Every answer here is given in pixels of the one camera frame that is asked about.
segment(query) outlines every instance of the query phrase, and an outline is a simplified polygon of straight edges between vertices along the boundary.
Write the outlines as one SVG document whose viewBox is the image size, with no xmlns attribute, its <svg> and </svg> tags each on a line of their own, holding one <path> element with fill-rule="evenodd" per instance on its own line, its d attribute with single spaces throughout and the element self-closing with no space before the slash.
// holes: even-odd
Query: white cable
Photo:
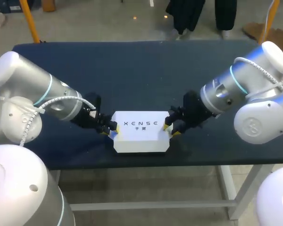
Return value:
<svg viewBox="0 0 283 226">
<path fill-rule="evenodd" d="M 48 105 L 50 104 L 53 104 L 54 102 L 57 102 L 57 101 L 61 101 L 61 100 L 68 100 L 68 99 L 74 99 L 74 100 L 78 100 L 78 101 L 81 101 L 85 104 L 87 104 L 91 109 L 95 110 L 95 106 L 90 103 L 89 101 L 83 99 L 83 98 L 80 98 L 80 97 L 74 97 L 74 96 L 66 96 L 66 97 L 56 97 L 56 98 L 53 98 L 49 101 L 46 101 L 44 104 L 42 104 L 40 107 L 38 107 L 40 110 L 44 109 L 45 107 L 47 107 Z M 21 139 L 21 142 L 20 142 L 20 146 L 23 147 L 24 146 L 24 143 L 26 141 L 26 138 L 27 138 L 27 135 L 28 135 L 28 131 L 30 129 L 30 126 L 32 125 L 33 123 L 33 120 L 35 119 L 35 117 L 39 114 L 39 111 L 35 111 L 33 113 L 33 115 L 29 118 L 27 124 L 26 124 L 26 127 L 24 129 L 24 132 L 23 132 L 23 136 L 22 136 L 22 139 Z"/>
<path fill-rule="evenodd" d="M 265 40 L 265 35 L 266 35 L 266 30 L 267 30 L 267 22 L 268 22 L 268 15 L 269 15 L 269 11 L 272 8 L 274 2 L 275 2 L 275 0 L 272 1 L 272 4 L 270 4 L 268 11 L 267 11 L 267 16 L 266 16 L 266 20 L 265 20 L 265 29 L 264 29 L 264 34 L 263 34 L 262 40 Z"/>
<path fill-rule="evenodd" d="M 258 64 L 256 64 L 255 62 L 252 62 L 251 60 L 248 60 L 246 58 L 243 58 L 243 57 L 237 57 L 235 60 L 234 60 L 234 63 L 236 63 L 237 61 L 242 61 L 242 62 L 245 62 L 247 64 L 250 64 L 252 65 L 253 67 L 257 68 L 258 70 L 260 70 L 266 77 L 268 80 L 270 80 L 273 84 L 277 84 L 279 83 L 279 81 L 274 78 L 274 76 L 272 76 L 270 73 L 268 73 L 266 70 L 264 70 L 261 66 L 259 66 Z M 280 89 L 281 92 L 283 92 L 283 85 L 281 85 L 279 83 L 279 86 L 278 88 Z"/>
</svg>

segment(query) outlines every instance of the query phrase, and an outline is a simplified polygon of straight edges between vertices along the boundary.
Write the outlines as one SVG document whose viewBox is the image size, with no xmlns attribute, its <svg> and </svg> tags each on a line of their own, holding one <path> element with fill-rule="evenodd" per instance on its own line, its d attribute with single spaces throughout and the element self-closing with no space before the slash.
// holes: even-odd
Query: logo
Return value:
<svg viewBox="0 0 283 226">
<path fill-rule="evenodd" d="M 124 126 L 129 126 L 129 125 L 133 125 L 133 126 L 142 126 L 142 125 L 156 125 L 157 126 L 158 122 L 157 121 L 154 121 L 154 122 L 150 122 L 150 121 L 146 121 L 146 122 L 143 122 L 143 121 L 131 121 L 131 122 L 128 122 L 128 121 L 124 121 Z"/>
<path fill-rule="evenodd" d="M 256 118 L 248 118 L 243 122 L 243 132 L 251 137 L 256 137 L 261 134 L 262 124 Z"/>
<path fill-rule="evenodd" d="M 135 130 L 139 130 L 139 126 L 141 126 L 142 130 L 146 130 L 146 126 L 150 125 L 158 125 L 157 121 L 124 121 L 124 126 L 135 126 Z"/>
</svg>

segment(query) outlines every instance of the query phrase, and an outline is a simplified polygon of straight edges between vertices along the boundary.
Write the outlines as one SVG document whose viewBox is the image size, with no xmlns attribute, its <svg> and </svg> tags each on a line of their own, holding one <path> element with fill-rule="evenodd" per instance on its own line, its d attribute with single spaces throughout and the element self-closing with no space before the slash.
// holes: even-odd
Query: yellow pole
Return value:
<svg viewBox="0 0 283 226">
<path fill-rule="evenodd" d="M 21 7 L 22 7 L 24 16 L 26 18 L 26 21 L 28 23 L 29 30 L 32 34 L 33 42 L 34 43 L 40 43 L 40 39 L 39 39 L 36 27 L 35 27 L 34 22 L 33 22 L 33 16 L 30 12 L 29 7 L 28 7 L 27 0 L 20 0 L 20 4 L 21 4 Z"/>
<path fill-rule="evenodd" d="M 267 36 L 268 36 L 268 32 L 269 32 L 269 30 L 270 30 L 270 28 L 273 24 L 275 14 L 277 12 L 279 4 L 280 4 L 280 0 L 274 0 L 273 1 L 273 4 L 272 4 L 272 6 L 269 10 L 269 13 L 268 13 L 267 21 L 265 22 L 265 23 L 267 23 L 267 25 L 264 24 L 263 30 L 262 30 L 261 35 L 260 35 L 259 44 L 262 44 L 264 41 L 266 41 Z"/>
</svg>

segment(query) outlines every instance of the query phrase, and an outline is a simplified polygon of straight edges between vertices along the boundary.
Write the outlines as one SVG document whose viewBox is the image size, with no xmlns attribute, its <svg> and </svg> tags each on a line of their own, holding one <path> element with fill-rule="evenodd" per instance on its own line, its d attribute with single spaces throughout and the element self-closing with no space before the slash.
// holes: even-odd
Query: table leg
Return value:
<svg viewBox="0 0 283 226">
<path fill-rule="evenodd" d="M 238 220 L 240 215 L 245 211 L 248 204 L 251 202 L 261 183 L 271 173 L 274 164 L 270 165 L 254 165 L 245 181 L 243 182 L 235 201 L 237 206 L 230 207 L 228 215 L 230 220 Z"/>
<path fill-rule="evenodd" d="M 237 196 L 230 166 L 217 166 L 217 170 L 221 179 L 221 186 L 225 195 L 225 199 L 234 200 Z"/>
<path fill-rule="evenodd" d="M 272 26 L 272 23 L 274 21 L 274 17 L 275 17 L 275 14 L 277 12 L 279 4 L 280 4 L 280 0 L 274 0 L 273 4 L 271 5 L 271 7 L 269 9 L 269 13 L 268 13 L 267 21 L 266 21 L 267 24 L 264 24 L 264 27 L 263 27 L 261 35 L 260 35 L 260 39 L 259 39 L 260 45 L 263 42 L 265 42 L 266 39 L 267 39 L 269 29 Z"/>
<path fill-rule="evenodd" d="M 34 25 L 33 16 L 30 12 L 29 7 L 28 7 L 27 0 L 20 0 L 20 4 L 21 4 L 21 7 L 22 7 L 24 16 L 26 18 L 26 21 L 28 23 L 29 30 L 32 34 L 33 42 L 34 43 L 40 43 L 40 39 L 39 39 L 37 30 L 36 30 L 36 27 Z"/>
<path fill-rule="evenodd" d="M 52 175 L 53 179 L 58 184 L 58 181 L 60 180 L 61 171 L 60 170 L 51 170 L 50 174 Z"/>
</svg>

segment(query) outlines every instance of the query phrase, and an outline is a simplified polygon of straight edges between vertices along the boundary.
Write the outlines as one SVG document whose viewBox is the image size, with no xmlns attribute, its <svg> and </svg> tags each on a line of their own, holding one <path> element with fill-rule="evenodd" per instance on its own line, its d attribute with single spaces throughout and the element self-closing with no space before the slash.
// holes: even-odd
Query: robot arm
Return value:
<svg viewBox="0 0 283 226">
<path fill-rule="evenodd" d="M 164 128 L 182 120 L 172 131 L 173 135 L 181 134 L 245 102 L 234 120 L 243 140 L 262 144 L 283 134 L 283 52 L 270 41 L 246 57 L 236 58 L 200 93 L 186 93 L 182 107 L 171 107 L 174 113 L 165 119 Z"/>
<path fill-rule="evenodd" d="M 0 144 L 19 144 L 32 114 L 42 113 L 38 107 L 57 97 L 67 99 L 47 105 L 46 113 L 82 128 L 96 129 L 98 133 L 109 134 L 117 129 L 109 115 L 100 114 L 100 96 L 95 93 L 84 96 L 93 104 L 91 108 L 80 101 L 82 95 L 76 90 L 18 53 L 7 52 L 0 57 Z M 35 139 L 41 128 L 42 121 L 37 115 L 27 142 Z"/>
</svg>

